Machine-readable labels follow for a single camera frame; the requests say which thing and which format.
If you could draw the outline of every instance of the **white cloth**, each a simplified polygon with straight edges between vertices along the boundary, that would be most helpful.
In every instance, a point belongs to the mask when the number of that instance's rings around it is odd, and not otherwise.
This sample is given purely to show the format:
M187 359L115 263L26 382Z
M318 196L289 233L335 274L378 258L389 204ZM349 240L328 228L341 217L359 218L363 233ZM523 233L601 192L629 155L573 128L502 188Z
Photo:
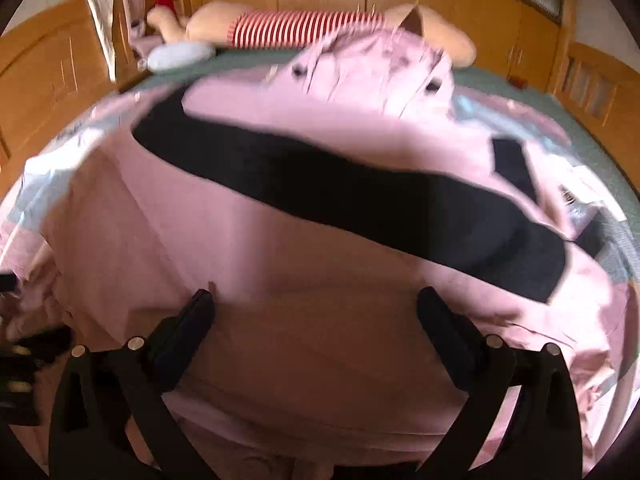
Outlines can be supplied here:
M100 39L104 60L109 70L109 79L116 81L116 52L113 47L113 0L87 0L94 16L95 31Z

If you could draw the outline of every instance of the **plush doll head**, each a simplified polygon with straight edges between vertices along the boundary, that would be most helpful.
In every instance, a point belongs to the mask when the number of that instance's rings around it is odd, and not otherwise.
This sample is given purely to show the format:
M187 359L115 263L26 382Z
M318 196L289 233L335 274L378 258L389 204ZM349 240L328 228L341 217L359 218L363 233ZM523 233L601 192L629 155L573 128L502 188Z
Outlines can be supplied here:
M422 19L422 36L433 46L443 49L456 68L470 66L476 59L476 46L469 37L454 27L437 12L425 6L401 5L385 12L385 26L407 28L407 23L412 29L417 28L415 16L411 13L417 11Z

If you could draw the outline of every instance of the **metal rivet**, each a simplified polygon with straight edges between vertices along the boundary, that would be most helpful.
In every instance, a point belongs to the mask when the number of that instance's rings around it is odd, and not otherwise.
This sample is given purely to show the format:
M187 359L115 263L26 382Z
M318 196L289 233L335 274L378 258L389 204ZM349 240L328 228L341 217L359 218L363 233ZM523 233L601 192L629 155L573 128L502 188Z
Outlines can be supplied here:
M549 352L551 355L560 355L560 347L555 343L547 343L545 345L545 350Z
M145 340L141 337L132 337L127 343L129 350L140 350L145 345Z
M504 341L502 340L502 338L495 334L489 334L486 337L485 341L486 341L486 345L489 346L490 348L501 348L502 345L504 345Z
M84 345L77 345L71 351L71 355L73 357L82 357L86 352L86 347Z
M442 81L439 81L437 79L432 79L431 81L429 81L429 84L427 85L427 88L424 89L424 91L427 94L430 92L437 92L438 90L440 90L441 86L442 86Z
M305 66L296 65L293 67L292 72L296 77L304 77L308 74L309 70Z
M9 381L6 384L7 389L14 394L27 394L33 390L33 386L25 381Z
M25 356L31 355L31 350L20 345L12 346L11 352L13 352L16 355L25 355Z

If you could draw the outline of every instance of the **red and white striped shirt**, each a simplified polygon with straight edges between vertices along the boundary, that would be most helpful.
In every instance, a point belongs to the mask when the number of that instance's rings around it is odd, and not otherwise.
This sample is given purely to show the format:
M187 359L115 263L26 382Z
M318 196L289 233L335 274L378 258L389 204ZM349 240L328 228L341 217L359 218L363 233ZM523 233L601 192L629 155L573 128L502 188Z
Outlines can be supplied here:
M235 48L295 48L315 43L348 23L382 26L382 14L311 10L251 10L229 28L228 44Z

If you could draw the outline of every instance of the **plush doll arm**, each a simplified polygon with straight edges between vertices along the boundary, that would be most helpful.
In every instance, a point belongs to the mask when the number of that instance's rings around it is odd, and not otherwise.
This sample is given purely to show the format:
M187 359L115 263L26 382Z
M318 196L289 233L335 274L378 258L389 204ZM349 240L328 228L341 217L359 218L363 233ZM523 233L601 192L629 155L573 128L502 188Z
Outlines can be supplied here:
M160 32L166 43L178 43L187 39L187 31L169 7L155 6L146 15L146 22Z

